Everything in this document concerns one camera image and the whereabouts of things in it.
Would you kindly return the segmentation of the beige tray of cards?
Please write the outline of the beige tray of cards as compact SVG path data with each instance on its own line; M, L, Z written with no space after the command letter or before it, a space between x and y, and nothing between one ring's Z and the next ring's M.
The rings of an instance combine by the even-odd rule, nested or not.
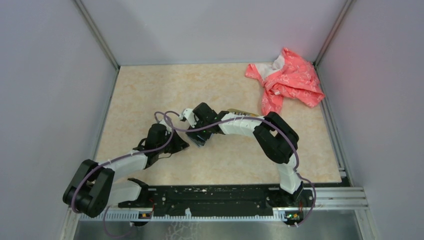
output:
M248 111L239 110L239 109L235 109L235 108L229 108L229 109L227 109L227 111L232 113L232 114L238 115L238 116L259 117L258 114L248 112Z

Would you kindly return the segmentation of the beige card holder wallet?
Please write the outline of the beige card holder wallet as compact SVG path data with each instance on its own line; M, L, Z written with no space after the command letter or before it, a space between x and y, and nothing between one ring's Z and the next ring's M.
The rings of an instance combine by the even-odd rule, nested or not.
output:
M206 144L206 141L211 137L211 134L208 132L200 131L194 132L190 139L198 146L203 147Z

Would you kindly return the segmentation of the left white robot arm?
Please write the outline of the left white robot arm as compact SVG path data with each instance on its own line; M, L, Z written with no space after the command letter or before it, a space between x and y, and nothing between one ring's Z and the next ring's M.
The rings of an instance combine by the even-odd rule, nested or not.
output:
M74 212L90 218L123 202L144 207L149 203L150 193L143 189L142 182L118 180L151 167L162 154L173 155L189 146L175 130L165 124L154 123L146 138L126 155L104 162L84 160L64 191L62 201Z

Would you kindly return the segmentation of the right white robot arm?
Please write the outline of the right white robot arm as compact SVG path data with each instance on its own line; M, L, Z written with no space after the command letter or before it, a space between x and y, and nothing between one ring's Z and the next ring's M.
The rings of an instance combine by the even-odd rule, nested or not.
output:
M304 186L297 174L299 136L278 113L259 116L238 110L215 112L202 102L194 109L185 109L181 119L188 121L186 135L199 147L215 134L256 139L264 154L276 163L283 203L295 206L301 200Z

